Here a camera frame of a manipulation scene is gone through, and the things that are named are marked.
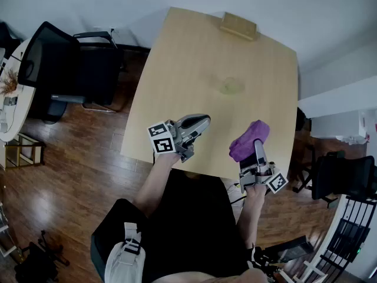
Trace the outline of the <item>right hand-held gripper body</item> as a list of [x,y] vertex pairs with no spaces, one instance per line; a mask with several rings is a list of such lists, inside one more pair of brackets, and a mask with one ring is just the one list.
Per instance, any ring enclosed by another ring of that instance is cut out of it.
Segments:
[[261,184],[266,185],[271,192],[276,194],[287,184],[286,178],[282,175],[280,169],[276,167],[275,162],[244,167],[240,170],[239,178],[242,193],[247,187]]

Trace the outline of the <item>purple cloth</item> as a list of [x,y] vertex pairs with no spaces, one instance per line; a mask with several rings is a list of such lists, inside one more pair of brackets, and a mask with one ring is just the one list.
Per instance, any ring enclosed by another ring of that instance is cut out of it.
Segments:
[[254,141],[259,139],[264,143],[269,133],[270,127],[265,122],[261,120],[251,122],[247,130],[232,141],[229,147],[229,156],[235,162],[241,162],[255,152]]

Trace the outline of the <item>clear drinking glass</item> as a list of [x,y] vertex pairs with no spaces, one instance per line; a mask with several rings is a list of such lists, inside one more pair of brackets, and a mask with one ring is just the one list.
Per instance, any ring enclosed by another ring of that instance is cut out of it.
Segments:
[[242,93],[245,89],[245,85],[239,78],[227,77],[221,80],[218,89],[219,92],[224,95],[235,95]]

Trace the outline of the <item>person's left forearm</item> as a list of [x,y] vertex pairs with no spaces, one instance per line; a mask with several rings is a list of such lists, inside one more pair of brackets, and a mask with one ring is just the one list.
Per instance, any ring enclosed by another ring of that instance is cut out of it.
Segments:
[[177,153],[166,153],[158,156],[146,181],[133,200],[136,206],[146,217],[157,209],[166,188],[168,177],[173,166],[180,160]]

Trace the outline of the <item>person's right forearm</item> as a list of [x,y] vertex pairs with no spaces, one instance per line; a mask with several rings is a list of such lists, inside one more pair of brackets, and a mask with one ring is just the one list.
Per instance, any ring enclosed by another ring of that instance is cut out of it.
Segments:
[[255,184],[246,188],[243,209],[237,221],[237,227],[247,249],[253,248],[257,239],[258,221],[266,194],[266,185]]

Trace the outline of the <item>black bag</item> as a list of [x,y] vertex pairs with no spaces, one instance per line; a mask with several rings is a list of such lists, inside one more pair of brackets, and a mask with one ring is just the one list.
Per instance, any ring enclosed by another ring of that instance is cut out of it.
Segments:
[[296,125],[295,130],[301,131],[303,129],[305,123],[307,122],[308,118],[306,117],[305,113],[298,107],[296,113]]

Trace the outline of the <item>dark flat box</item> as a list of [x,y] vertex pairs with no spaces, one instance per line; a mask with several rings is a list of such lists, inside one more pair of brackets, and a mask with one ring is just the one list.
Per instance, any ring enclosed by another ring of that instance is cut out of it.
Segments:
[[298,259],[313,253],[313,251],[314,247],[306,236],[301,236],[291,241],[265,248],[263,252],[270,264],[278,264]]

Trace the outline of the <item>person's black shirt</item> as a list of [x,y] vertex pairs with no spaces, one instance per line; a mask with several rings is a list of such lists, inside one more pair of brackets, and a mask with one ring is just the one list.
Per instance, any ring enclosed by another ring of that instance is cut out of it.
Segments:
[[240,275],[248,269],[226,187],[218,177],[188,178],[170,172],[158,208],[146,217],[127,199],[118,199],[92,235],[108,258],[125,239],[124,223],[137,224],[146,252],[143,283],[180,272],[214,277]]

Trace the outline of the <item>black swivel office chair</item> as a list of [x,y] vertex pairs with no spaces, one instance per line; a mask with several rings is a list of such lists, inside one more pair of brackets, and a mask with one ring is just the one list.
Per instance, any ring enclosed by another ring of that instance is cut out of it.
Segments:
[[313,200],[322,199],[329,208],[337,201],[328,197],[331,194],[347,195],[360,202],[377,200],[377,165],[373,156],[347,159],[344,151],[337,151],[316,157],[315,148],[308,149],[309,163],[292,164],[292,174],[301,182],[292,188],[295,193],[308,189]]

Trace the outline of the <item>white cabinet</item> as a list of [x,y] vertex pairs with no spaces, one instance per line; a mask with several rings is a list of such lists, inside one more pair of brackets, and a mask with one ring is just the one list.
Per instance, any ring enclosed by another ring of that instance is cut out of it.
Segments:
[[365,144],[368,134],[362,111],[349,111],[311,119],[310,136],[317,139],[336,139],[352,144]]

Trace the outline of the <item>black metal rack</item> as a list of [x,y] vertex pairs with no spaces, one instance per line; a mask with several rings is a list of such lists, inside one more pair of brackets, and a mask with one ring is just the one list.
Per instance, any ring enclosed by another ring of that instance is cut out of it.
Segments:
[[335,223],[335,231],[320,255],[320,270],[327,274],[325,283],[334,283],[342,272],[360,253],[370,232],[370,224],[377,202],[363,202],[346,197],[345,206],[340,211],[340,219]]

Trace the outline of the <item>black mesh office chair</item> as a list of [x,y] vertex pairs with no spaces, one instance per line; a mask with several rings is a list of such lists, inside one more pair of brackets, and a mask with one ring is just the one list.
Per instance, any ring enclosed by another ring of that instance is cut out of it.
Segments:
[[28,117],[54,124],[68,104],[113,113],[124,51],[107,31],[68,35],[45,21],[31,38],[18,83],[35,89]]

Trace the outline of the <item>round white table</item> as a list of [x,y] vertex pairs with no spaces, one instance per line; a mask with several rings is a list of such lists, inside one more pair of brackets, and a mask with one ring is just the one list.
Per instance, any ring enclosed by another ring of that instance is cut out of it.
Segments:
[[[4,84],[3,81],[7,77],[9,70],[15,74],[18,73],[30,40],[27,39],[22,42],[6,61],[0,75],[0,86]],[[20,84],[11,94],[0,94],[0,140],[9,142],[20,132],[28,115],[34,94],[35,88]],[[4,103],[5,97],[16,97],[16,105],[7,106]]]

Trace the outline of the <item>dried brown plant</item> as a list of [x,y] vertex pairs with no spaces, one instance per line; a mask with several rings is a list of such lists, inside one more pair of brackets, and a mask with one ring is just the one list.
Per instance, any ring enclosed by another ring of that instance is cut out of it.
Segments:
[[0,83],[0,94],[7,95],[13,93],[18,85],[18,73],[12,69],[9,69],[5,78]]

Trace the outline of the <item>black headrest office chair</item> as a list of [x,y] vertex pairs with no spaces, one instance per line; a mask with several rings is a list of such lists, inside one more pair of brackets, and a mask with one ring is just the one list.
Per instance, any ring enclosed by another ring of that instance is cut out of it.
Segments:
[[8,59],[21,43],[21,39],[11,36],[6,23],[0,22],[0,48],[5,50],[4,58]]

